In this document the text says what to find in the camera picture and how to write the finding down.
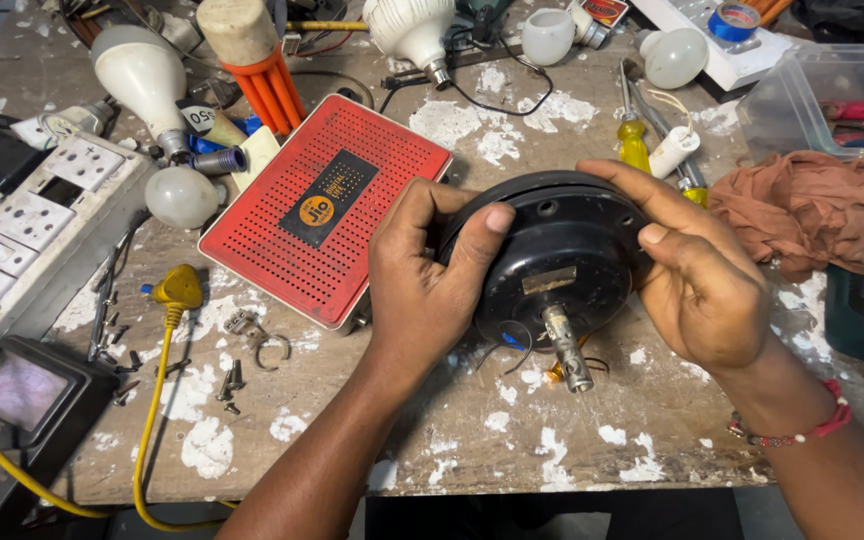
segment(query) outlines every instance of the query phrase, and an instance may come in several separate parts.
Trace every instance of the red thread bracelet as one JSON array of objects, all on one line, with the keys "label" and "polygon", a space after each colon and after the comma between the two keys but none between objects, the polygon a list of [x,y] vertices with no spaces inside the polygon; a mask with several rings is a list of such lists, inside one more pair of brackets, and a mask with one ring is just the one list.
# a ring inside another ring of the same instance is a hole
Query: red thread bracelet
[{"label": "red thread bracelet", "polygon": [[742,417],[739,416],[738,411],[732,411],[732,419],[728,424],[728,432],[736,437],[745,439],[745,442],[749,443],[751,446],[766,446],[770,448],[791,446],[792,443],[806,442],[806,438],[810,436],[824,437],[831,434],[852,420],[852,408],[849,406],[849,402],[842,397],[842,389],[839,387],[839,383],[835,379],[830,378],[829,380],[823,380],[822,384],[825,385],[825,388],[828,389],[829,393],[835,397],[835,412],[832,413],[832,417],[828,422],[816,425],[815,428],[805,435],[795,434],[792,436],[782,435],[778,437],[751,435],[742,429],[740,425]]}]

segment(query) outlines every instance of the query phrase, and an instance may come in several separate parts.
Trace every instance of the white capacitor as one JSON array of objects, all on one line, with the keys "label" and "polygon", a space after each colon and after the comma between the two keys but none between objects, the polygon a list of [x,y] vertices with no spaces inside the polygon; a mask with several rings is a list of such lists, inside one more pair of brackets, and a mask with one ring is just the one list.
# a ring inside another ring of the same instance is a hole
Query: white capacitor
[{"label": "white capacitor", "polygon": [[691,134],[688,133],[689,128],[686,126],[673,128],[665,140],[649,155],[649,167],[655,178],[665,179],[699,148],[699,133],[694,130]]}]

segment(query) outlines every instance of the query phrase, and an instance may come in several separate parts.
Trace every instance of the multimeter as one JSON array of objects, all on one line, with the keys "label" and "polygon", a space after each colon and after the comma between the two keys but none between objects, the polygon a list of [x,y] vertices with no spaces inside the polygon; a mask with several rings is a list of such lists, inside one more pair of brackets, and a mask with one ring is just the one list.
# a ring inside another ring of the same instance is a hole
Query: multimeter
[{"label": "multimeter", "polygon": [[[119,387],[114,374],[24,337],[0,341],[0,450],[51,485]],[[0,534],[38,497],[0,467]]]}]

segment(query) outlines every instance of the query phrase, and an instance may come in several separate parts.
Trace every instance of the brown cloth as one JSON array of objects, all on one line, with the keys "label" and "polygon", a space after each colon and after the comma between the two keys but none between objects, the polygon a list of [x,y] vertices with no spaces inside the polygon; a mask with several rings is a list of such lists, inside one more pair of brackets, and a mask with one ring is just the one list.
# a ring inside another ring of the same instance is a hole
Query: brown cloth
[{"label": "brown cloth", "polygon": [[754,261],[782,256],[779,272],[792,283],[829,263],[864,274],[864,157],[776,153],[719,179],[708,208]]}]

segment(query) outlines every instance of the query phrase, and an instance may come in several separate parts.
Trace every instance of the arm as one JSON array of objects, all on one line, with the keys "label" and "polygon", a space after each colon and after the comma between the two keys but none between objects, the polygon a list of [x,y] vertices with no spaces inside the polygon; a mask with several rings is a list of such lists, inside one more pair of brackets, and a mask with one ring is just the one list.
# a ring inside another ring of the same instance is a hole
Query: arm
[{"label": "arm", "polygon": [[515,211],[469,218],[448,268],[425,258],[426,227],[475,193],[414,179],[369,240],[372,338],[335,399],[275,461],[216,536],[344,538],[403,405],[472,322]]},{"label": "arm", "polygon": [[[700,365],[757,436],[806,434],[830,420],[835,399],[769,328],[771,296],[732,230],[652,176],[615,161],[580,161],[655,223],[639,243],[655,260],[639,291],[655,328]],[[864,428],[764,448],[789,509],[810,538],[864,538]]]}]

